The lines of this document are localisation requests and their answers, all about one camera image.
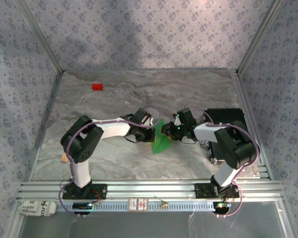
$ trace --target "green object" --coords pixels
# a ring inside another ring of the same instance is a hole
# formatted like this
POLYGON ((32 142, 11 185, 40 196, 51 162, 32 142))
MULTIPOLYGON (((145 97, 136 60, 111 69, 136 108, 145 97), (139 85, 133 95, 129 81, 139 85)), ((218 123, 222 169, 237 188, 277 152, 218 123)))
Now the green object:
POLYGON ((159 124, 154 126, 155 141, 151 143, 153 154, 161 153, 171 146, 169 137, 160 133, 161 127, 164 124, 164 120, 161 119, 159 124))

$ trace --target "black mounting plate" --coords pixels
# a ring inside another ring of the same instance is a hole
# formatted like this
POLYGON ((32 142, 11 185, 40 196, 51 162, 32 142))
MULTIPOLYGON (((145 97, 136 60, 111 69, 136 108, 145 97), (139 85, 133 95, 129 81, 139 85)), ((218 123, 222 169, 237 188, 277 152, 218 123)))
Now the black mounting plate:
POLYGON ((196 183, 194 184, 195 197, 199 198, 239 198, 238 187, 232 184, 223 194, 216 195, 216 186, 212 183, 196 183))
POLYGON ((103 200, 106 199, 107 184, 88 184, 84 188, 78 188, 75 183, 65 187, 64 200, 103 200))

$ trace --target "small sticker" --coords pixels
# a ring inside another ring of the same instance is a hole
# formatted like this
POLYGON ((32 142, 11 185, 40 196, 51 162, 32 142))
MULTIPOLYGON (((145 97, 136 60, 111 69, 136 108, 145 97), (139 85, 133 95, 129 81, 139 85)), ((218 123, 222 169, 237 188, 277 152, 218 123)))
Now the small sticker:
POLYGON ((129 198, 128 202, 129 212, 148 212, 147 198, 129 198))

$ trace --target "gray marble tabletop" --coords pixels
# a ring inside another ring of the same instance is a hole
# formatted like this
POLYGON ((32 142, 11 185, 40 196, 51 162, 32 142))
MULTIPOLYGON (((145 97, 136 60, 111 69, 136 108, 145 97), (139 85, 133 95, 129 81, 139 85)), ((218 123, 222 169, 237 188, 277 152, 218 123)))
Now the gray marble tabletop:
MULTIPOLYGON (((165 122, 185 107, 238 108, 230 74, 225 70, 101 71, 64 73, 48 122, 33 179, 68 179, 69 163, 61 162, 60 139, 82 115, 92 119, 114 119, 135 113, 139 107, 155 105, 165 122), (103 91, 92 91, 102 83, 103 91)), ((149 110, 154 117, 157 113, 149 110)), ((193 116, 202 118, 199 111, 193 116)), ((133 144, 123 137, 101 140, 89 159, 93 179, 208 179, 218 169, 207 159, 207 151, 195 145, 172 141, 171 147, 153 154, 150 143, 133 144)), ((259 177, 257 166, 241 177, 259 177)))

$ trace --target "patterned wallpaper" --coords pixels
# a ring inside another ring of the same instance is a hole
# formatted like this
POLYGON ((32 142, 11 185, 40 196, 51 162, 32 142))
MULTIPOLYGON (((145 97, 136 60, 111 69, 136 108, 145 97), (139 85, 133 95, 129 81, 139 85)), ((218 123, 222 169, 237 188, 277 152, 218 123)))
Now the patterned wallpaper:
POLYGON ((28 179, 56 73, 11 0, 0 0, 0 238, 28 179))
POLYGON ((285 181, 298 224, 298 0, 283 6, 243 82, 275 179, 285 181))
POLYGON ((236 69, 271 0, 26 0, 62 69, 236 69))

